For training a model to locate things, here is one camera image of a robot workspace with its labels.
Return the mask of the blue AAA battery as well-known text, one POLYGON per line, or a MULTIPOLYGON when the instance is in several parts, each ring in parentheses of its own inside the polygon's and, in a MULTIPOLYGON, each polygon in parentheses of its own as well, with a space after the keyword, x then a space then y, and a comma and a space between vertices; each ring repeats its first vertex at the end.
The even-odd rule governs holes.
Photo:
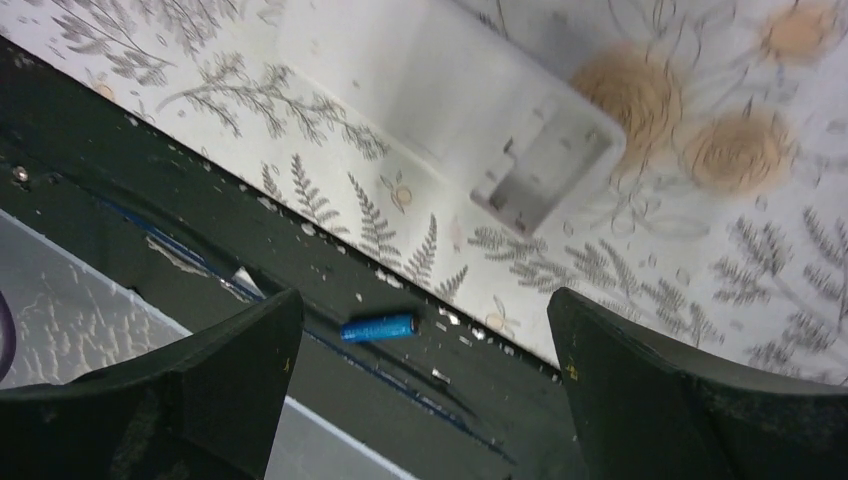
POLYGON ((342 326, 340 338, 349 343, 376 342, 414 336, 418 328, 413 314, 393 314, 348 322, 342 326))

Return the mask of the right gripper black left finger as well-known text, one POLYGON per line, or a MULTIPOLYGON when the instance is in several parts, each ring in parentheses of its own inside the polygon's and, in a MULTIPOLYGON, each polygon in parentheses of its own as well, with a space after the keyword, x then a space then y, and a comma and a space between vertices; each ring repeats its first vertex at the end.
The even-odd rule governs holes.
POLYGON ((280 292, 202 331, 62 385, 1 393, 5 479, 260 479, 304 303, 280 292))

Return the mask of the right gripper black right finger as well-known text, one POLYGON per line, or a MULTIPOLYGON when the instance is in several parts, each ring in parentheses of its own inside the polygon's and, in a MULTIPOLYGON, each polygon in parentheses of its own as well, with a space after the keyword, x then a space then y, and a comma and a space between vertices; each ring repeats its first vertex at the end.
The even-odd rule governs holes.
POLYGON ((594 479, 843 479, 847 390, 734 363, 560 288, 547 307, 594 479))

